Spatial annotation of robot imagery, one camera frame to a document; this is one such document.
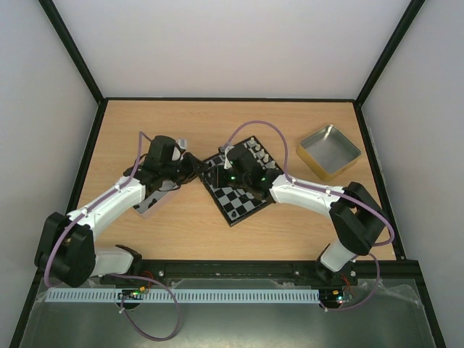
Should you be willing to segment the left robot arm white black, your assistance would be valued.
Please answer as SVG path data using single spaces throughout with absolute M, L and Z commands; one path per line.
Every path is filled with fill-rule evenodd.
M 121 245 L 97 248 L 101 233 L 131 208 L 151 210 L 156 193 L 171 192 L 164 184 L 177 190 L 208 168 L 187 151 L 185 140 L 155 136 L 147 153 L 139 149 L 133 165 L 103 194 L 79 209 L 47 217 L 34 258 L 44 283 L 51 286 L 55 278 L 79 287 L 94 276 L 127 274 L 137 253 Z

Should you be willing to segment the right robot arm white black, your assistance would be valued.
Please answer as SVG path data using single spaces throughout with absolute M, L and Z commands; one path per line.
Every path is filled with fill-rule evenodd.
M 315 266 L 326 284 L 338 279 L 348 262 L 367 255 L 384 229 L 384 213 L 363 185 L 324 186 L 287 178 L 268 153 L 254 153 L 243 144 L 228 147 L 224 163 L 214 165 L 207 180 L 215 188 L 241 189 L 260 201 L 291 204 L 330 219 L 337 240 L 321 252 Z

